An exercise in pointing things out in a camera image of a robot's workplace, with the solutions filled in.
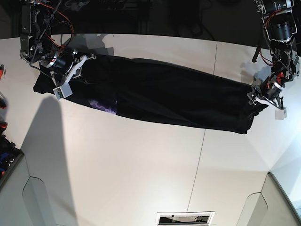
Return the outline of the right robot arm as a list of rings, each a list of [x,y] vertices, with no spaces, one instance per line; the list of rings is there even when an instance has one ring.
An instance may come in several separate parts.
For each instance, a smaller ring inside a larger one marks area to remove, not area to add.
[[[70,48],[76,33],[71,20],[61,11],[62,4],[61,0],[27,0],[21,13],[20,57],[51,78],[56,87],[80,77],[84,63],[96,59],[94,54],[80,54]],[[58,25],[69,30],[65,43],[52,38],[52,29]]]

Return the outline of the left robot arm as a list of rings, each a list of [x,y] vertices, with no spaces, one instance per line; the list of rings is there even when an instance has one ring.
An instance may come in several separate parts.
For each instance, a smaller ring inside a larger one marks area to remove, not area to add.
[[[284,110],[280,93],[286,83],[292,82],[300,74],[300,60],[294,35],[297,25],[293,16],[292,0],[257,0],[255,4],[261,15],[262,31],[252,62],[262,56],[261,46],[266,42],[271,60],[262,57],[264,63],[271,67],[270,75],[261,83],[252,85],[248,93],[249,104],[271,105]]]

